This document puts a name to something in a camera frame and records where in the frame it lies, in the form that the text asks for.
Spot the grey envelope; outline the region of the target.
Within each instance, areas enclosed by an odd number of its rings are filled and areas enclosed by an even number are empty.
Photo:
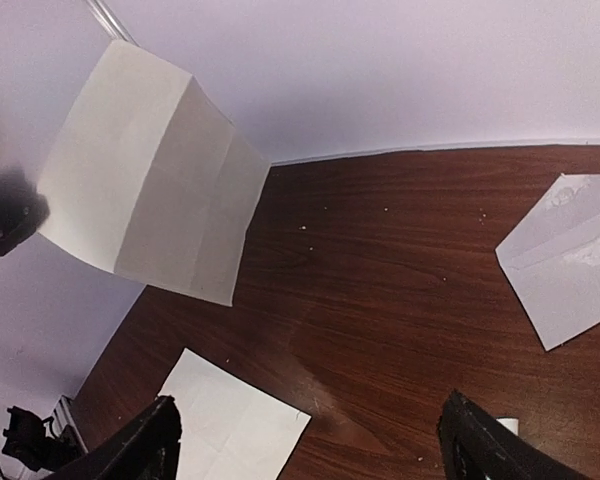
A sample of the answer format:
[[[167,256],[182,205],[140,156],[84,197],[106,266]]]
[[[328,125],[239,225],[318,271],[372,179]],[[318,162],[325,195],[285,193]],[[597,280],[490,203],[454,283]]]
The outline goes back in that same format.
[[[600,323],[600,174],[562,174],[497,246],[543,348]]]

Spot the white letter sheet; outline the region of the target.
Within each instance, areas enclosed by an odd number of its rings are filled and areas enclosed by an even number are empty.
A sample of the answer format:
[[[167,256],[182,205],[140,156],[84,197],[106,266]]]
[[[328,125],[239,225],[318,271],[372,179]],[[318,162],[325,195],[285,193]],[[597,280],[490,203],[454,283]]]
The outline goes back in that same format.
[[[40,231],[100,270],[229,306],[269,169],[192,74],[116,40],[40,175]]]

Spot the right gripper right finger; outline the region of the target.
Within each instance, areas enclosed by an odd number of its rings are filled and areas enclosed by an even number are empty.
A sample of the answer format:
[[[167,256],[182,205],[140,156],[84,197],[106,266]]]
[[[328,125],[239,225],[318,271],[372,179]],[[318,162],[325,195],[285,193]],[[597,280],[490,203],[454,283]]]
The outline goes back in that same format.
[[[448,479],[584,479],[506,429],[454,390],[442,406],[437,434]]]

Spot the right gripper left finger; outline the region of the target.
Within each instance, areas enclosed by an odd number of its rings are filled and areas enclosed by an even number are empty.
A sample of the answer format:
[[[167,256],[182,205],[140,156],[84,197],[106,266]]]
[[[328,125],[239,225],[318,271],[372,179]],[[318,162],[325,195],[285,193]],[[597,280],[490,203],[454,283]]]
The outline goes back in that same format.
[[[181,417],[171,396],[154,402],[95,450],[48,476],[50,480],[174,480]]]

